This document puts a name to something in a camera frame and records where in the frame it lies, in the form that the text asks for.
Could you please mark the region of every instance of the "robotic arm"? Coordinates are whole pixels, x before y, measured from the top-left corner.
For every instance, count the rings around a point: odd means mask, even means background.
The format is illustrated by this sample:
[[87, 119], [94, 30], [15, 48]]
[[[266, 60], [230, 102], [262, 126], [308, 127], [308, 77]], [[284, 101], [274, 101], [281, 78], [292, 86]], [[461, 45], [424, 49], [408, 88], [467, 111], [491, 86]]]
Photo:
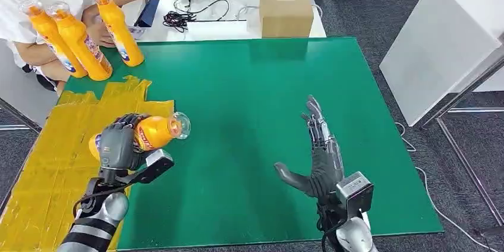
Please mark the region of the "robotic arm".
[[58, 252], [106, 251], [128, 212], [124, 190], [137, 182], [148, 184], [174, 165], [164, 150], [141, 152], [134, 144], [134, 129], [146, 117], [124, 115], [102, 132], [98, 177], [88, 182], [84, 196], [75, 203], [75, 221]]
[[323, 251], [328, 239], [336, 252], [378, 252], [362, 216], [371, 208], [373, 184], [361, 172], [345, 177], [338, 143], [327, 127], [319, 103], [309, 96], [306, 107], [310, 115], [303, 113], [301, 117], [311, 140], [311, 174], [291, 172], [280, 162], [275, 163], [275, 169], [285, 183], [318, 199], [317, 228], [324, 232]]

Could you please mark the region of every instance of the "orange bottle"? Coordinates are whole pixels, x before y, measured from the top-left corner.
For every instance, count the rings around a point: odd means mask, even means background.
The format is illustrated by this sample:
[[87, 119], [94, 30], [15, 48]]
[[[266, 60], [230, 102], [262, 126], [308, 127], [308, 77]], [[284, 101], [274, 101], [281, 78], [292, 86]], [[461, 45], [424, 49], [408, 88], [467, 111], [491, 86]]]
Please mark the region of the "orange bottle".
[[124, 63], [130, 67], [140, 65], [144, 61], [144, 56], [124, 22], [122, 10], [114, 0], [94, 1]]
[[56, 21], [61, 37], [87, 70], [89, 77], [95, 81], [108, 79], [112, 75], [112, 66], [87, 35], [84, 23], [70, 13], [68, 4], [56, 2], [48, 8], [48, 13]]
[[44, 38], [49, 49], [58, 57], [70, 74], [76, 78], [87, 76], [87, 71], [59, 34], [56, 22], [44, 11], [42, 3], [37, 0], [27, 0], [22, 2], [19, 8], [28, 15], [33, 28]]
[[[182, 112], [176, 112], [169, 117], [150, 116], [138, 123], [135, 127], [135, 148], [138, 152], [150, 151], [161, 148], [173, 138], [186, 139], [191, 133], [191, 122]], [[98, 147], [101, 134], [95, 134], [89, 140], [89, 150], [97, 159], [100, 159]]]

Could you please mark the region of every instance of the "yellow plastic sheet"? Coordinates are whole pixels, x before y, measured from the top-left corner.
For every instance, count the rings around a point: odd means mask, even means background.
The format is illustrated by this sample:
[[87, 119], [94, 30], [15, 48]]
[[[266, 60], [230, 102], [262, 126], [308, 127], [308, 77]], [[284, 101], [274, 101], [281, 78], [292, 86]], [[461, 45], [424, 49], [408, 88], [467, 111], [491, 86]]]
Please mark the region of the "yellow plastic sheet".
[[[125, 79], [108, 83], [101, 100], [90, 92], [63, 92], [0, 219], [0, 251], [55, 251], [73, 223], [73, 204], [97, 176], [99, 163], [87, 147], [89, 138], [123, 114], [173, 113], [172, 100], [144, 101], [150, 81]], [[117, 247], [121, 227], [110, 250]]]

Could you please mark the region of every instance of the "black cable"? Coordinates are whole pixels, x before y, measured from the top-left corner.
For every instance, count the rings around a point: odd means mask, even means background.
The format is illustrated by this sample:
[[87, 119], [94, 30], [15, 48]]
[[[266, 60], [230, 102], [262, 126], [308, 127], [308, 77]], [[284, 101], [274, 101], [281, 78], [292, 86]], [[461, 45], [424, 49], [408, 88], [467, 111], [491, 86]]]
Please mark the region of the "black cable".
[[92, 199], [94, 197], [99, 197], [99, 196], [104, 196], [104, 195], [107, 195], [107, 194], [113, 194], [113, 193], [118, 193], [120, 191], [124, 191], [127, 187], [131, 186], [132, 184], [127, 184], [127, 185], [122, 185], [118, 188], [114, 188], [114, 189], [111, 189], [111, 190], [108, 190], [108, 191], [101, 191], [99, 193], [94, 193], [94, 194], [90, 194], [88, 196], [84, 196], [82, 197], [82, 199], [79, 199], [78, 201], [75, 202], [74, 204], [74, 207], [72, 208], [72, 213], [74, 214], [74, 217], [77, 215], [77, 206], [85, 201], [85, 200], [88, 200], [88, 199]]
[[336, 224], [333, 224], [330, 216], [327, 213], [330, 212], [330, 206], [317, 204], [317, 214], [319, 215], [319, 220], [317, 220], [317, 229], [324, 232], [322, 239], [320, 240], [322, 245], [322, 252], [326, 252], [326, 239], [332, 233], [334, 233], [343, 223], [343, 219], [339, 219]]
[[183, 33], [187, 30], [187, 23], [196, 21], [196, 15], [187, 13], [180, 14], [175, 11], [170, 11], [167, 15], [163, 16], [163, 25], [173, 27], [176, 31]]
[[220, 21], [221, 19], [223, 19], [223, 18], [224, 18], [224, 16], [226, 16], [226, 15], [228, 14], [229, 9], [230, 9], [230, 7], [231, 7], [231, 6], [230, 6], [230, 4], [229, 4], [229, 1], [228, 1], [228, 0], [216, 0], [216, 1], [212, 2], [211, 4], [207, 5], [206, 7], [204, 7], [202, 10], [199, 10], [199, 11], [186, 11], [186, 10], [181, 10], [180, 8], [178, 8], [178, 7], [177, 7], [177, 2], [178, 2], [178, 1], [179, 1], [179, 0], [175, 0], [175, 1], [174, 1], [174, 8], [175, 8], [176, 10], [178, 10], [178, 11], [181, 11], [181, 12], [184, 12], [184, 13], [187, 13], [187, 14], [198, 14], [198, 13], [201, 13], [201, 12], [203, 12], [203, 11], [207, 10], [209, 7], [211, 7], [212, 5], [216, 4], [216, 3], [217, 3], [217, 2], [219, 2], [219, 1], [224, 1], [224, 2], [226, 2], [226, 4], [228, 5], [228, 8], [226, 9], [226, 12], [224, 13], [224, 15], [222, 15], [221, 17], [219, 17], [219, 19], [217, 19], [217, 20], [215, 20], [215, 21]]

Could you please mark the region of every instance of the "green mat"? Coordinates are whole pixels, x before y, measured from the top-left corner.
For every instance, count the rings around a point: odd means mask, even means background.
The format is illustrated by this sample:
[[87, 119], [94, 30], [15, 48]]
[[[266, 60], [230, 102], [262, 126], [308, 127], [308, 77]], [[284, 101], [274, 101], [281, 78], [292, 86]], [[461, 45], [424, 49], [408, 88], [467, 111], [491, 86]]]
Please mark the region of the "green mat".
[[[119, 249], [314, 240], [316, 200], [282, 183], [273, 164], [309, 174], [310, 141], [300, 113], [322, 106], [347, 175], [375, 184], [374, 235], [442, 231], [436, 213], [354, 38], [166, 42], [140, 45], [146, 61], [114, 66], [109, 81], [153, 81], [148, 100], [174, 99], [191, 119], [186, 140], [165, 149], [175, 166], [133, 186]], [[72, 78], [66, 89], [106, 82]]]

